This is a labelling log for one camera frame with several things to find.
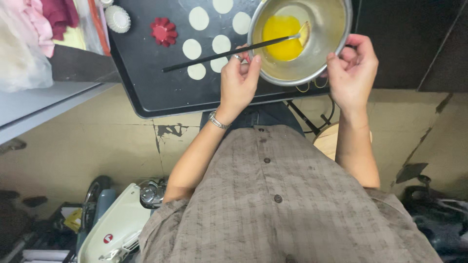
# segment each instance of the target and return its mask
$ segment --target dough circle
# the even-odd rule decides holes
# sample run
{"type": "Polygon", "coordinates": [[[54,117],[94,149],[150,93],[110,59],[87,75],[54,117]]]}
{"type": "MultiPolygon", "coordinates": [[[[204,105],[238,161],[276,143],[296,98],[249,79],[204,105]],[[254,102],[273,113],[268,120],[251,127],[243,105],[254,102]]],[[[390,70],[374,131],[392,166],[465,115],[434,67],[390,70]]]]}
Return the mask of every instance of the dough circle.
{"type": "Polygon", "coordinates": [[[223,69],[227,62],[228,60],[226,57],[214,59],[210,61],[211,69],[216,73],[221,73],[221,69],[223,69]]]}
{"type": "Polygon", "coordinates": [[[187,68],[187,73],[189,74],[189,77],[194,80],[201,80],[206,74],[206,69],[202,64],[196,64],[189,66],[187,68]]]}
{"type": "Polygon", "coordinates": [[[203,8],[196,7],[190,11],[189,22],[195,30],[204,30],[208,26],[210,18],[203,8]]]}
{"type": "Polygon", "coordinates": [[[182,46],[183,54],[191,60],[197,59],[202,54],[202,46],[195,39],[187,39],[182,46]]]}
{"type": "Polygon", "coordinates": [[[217,35],[213,39],[213,51],[216,54],[221,54],[231,50],[231,41],[225,35],[217,35]]]}
{"type": "Polygon", "coordinates": [[[244,12],[238,12],[233,18],[233,29],[239,35],[245,35],[249,32],[250,16],[244,12]]]}
{"type": "Polygon", "coordinates": [[[220,14],[227,14],[233,8],[233,0],[213,0],[213,7],[220,14]]]}

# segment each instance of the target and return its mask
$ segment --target black baking tray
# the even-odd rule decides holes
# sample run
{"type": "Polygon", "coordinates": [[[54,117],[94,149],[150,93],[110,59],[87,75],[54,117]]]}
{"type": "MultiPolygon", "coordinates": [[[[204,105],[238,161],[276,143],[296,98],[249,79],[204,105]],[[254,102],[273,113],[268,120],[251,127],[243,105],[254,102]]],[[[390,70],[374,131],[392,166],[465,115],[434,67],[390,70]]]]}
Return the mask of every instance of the black baking tray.
{"type": "MultiPolygon", "coordinates": [[[[225,35],[231,40],[231,48],[247,41],[247,34],[239,35],[232,29],[232,18],[237,12],[253,15],[260,0],[236,0],[231,11],[220,15],[212,6],[212,0],[118,0],[130,15],[132,26],[124,34],[110,31],[111,55],[121,75],[125,90],[137,115],[154,118],[189,112],[208,111],[219,106],[220,74],[215,73],[209,62],[203,63],[206,75],[193,80],[187,69],[162,73],[161,69],[188,61],[182,52],[185,40],[194,38],[202,46],[202,55],[213,55],[212,40],[225,35]],[[189,12],[197,6],[205,9],[210,22],[205,30],[197,31],[189,24],[189,12]],[[179,34],[175,45],[159,46],[150,36],[150,23],[155,17],[167,17],[176,25],[179,34]]],[[[318,79],[318,85],[325,80],[318,79]]],[[[307,89],[307,84],[299,87],[307,89]]],[[[252,104],[282,101],[327,94],[329,88],[316,88],[313,83],[307,92],[296,87],[281,87],[260,78],[252,104]]]]}

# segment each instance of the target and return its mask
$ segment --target beaten egg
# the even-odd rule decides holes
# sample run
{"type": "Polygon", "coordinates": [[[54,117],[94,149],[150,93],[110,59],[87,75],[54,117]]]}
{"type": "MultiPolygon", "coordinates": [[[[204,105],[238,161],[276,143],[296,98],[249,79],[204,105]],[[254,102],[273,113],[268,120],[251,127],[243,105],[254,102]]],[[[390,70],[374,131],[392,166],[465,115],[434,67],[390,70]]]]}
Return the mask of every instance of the beaten egg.
{"type": "MultiPolygon", "coordinates": [[[[295,35],[300,30],[300,23],[294,16],[274,15],[263,27],[263,41],[295,35]]],[[[290,39],[266,46],[267,52],[274,58],[289,61],[297,58],[303,48],[298,39],[290,39]]]]}

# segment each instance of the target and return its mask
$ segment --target pastry brush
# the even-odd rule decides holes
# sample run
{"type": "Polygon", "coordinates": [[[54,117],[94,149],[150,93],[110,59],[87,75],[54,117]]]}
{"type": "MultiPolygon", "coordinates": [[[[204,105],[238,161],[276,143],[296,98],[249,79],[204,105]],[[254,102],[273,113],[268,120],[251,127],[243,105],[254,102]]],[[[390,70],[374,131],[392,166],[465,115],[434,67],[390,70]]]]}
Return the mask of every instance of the pastry brush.
{"type": "Polygon", "coordinates": [[[189,62],[185,62],[185,63],[182,63],[182,64],[178,64],[178,65],[174,65],[174,66],[168,66],[168,67],[163,68],[161,71],[162,72],[169,72],[169,71],[173,71],[173,70],[176,70],[176,69],[181,69],[181,68],[185,68],[185,67],[188,67],[188,66],[200,64],[200,63],[203,63],[203,62],[206,62],[206,61],[211,61],[211,60],[214,60],[214,59],[217,59],[217,58],[227,57],[227,56],[230,56],[230,55],[239,54],[239,53],[249,51],[249,50],[252,50],[252,49],[257,49],[257,48],[277,44],[277,43],[280,43],[280,42],[283,42],[283,41],[286,41],[286,40],[290,40],[290,39],[299,39],[299,42],[300,42],[301,46],[304,47],[306,45],[307,41],[309,40],[309,37],[310,37],[310,24],[309,24],[308,21],[306,21],[300,27],[299,33],[297,33],[295,35],[275,38],[275,39],[272,39],[272,40],[268,40],[268,41],[261,42],[261,43],[258,43],[258,44],[253,44],[253,45],[250,45],[250,46],[247,46],[247,47],[242,47],[242,48],[239,48],[239,49],[236,49],[236,50],[231,50],[231,51],[224,52],[224,53],[221,53],[221,54],[216,54],[216,55],[209,56],[209,57],[206,57],[206,58],[199,58],[199,59],[189,61],[189,62]]]}

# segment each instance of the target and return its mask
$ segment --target wooden stool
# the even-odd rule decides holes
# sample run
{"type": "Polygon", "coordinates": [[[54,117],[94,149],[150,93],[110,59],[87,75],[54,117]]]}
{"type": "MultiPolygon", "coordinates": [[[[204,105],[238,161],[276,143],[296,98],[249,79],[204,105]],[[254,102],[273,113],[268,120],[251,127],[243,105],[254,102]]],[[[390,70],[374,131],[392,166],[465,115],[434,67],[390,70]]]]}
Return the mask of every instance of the wooden stool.
{"type": "Polygon", "coordinates": [[[312,143],[328,158],[335,160],[336,143],[338,142],[339,122],[332,123],[323,128],[312,143]]]}

